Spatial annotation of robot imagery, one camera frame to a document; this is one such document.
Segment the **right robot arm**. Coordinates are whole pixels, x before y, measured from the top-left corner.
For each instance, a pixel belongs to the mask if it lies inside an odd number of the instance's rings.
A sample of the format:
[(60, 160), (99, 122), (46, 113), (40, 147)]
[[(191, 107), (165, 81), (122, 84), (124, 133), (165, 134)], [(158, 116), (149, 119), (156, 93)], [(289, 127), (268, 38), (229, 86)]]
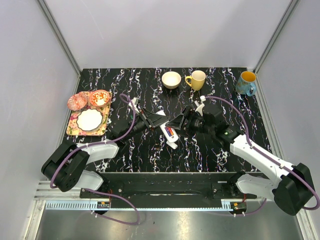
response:
[(243, 194), (263, 197), (273, 200), (286, 214), (295, 216), (313, 197), (315, 187), (306, 165), (293, 165), (263, 149), (244, 133), (228, 125), (217, 107), (201, 110), (187, 106), (166, 126), (182, 135), (206, 134), (215, 145), (246, 160), (266, 176), (236, 174), (227, 186), (227, 192), (233, 198)]

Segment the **orange red AAA battery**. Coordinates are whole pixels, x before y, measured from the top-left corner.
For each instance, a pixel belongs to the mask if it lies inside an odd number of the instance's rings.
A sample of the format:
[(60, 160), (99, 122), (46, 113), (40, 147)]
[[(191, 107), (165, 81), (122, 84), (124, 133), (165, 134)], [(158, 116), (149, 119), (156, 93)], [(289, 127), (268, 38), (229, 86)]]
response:
[(166, 132), (167, 132), (168, 136), (171, 138), (172, 136), (171, 136), (170, 128), (166, 127), (165, 129), (166, 129)]

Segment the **white remote battery cover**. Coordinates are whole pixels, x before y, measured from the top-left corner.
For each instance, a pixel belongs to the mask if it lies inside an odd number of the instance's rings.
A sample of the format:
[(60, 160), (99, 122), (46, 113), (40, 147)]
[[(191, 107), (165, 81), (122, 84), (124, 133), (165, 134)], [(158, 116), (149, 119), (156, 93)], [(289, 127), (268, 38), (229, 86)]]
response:
[(168, 142), (167, 143), (172, 149), (176, 149), (178, 147), (177, 144), (175, 144), (174, 142)]

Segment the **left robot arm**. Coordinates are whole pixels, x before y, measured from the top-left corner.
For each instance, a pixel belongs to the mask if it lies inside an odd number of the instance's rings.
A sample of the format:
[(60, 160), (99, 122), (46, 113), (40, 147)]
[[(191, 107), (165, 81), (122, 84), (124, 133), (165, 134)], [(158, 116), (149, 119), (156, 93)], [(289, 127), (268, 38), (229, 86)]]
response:
[(146, 129), (154, 130), (170, 120), (164, 113), (154, 113), (145, 108), (135, 108), (134, 118), (127, 126), (119, 123), (113, 128), (111, 139), (100, 142), (76, 144), (63, 141), (42, 165), (41, 173), (50, 180), (52, 188), (67, 192), (74, 187), (89, 188), (98, 198), (108, 193), (108, 185), (86, 165), (102, 159), (113, 159), (128, 139)]

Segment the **white remote control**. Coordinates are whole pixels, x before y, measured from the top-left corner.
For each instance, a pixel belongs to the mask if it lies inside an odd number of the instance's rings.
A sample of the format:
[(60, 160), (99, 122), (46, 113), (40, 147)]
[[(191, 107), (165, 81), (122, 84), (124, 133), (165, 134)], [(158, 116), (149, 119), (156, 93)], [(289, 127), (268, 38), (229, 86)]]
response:
[(165, 121), (159, 127), (166, 138), (166, 143), (175, 149), (176, 146), (174, 145), (176, 144), (176, 141), (179, 139), (179, 136), (173, 128), (166, 126), (168, 122), (169, 120)]

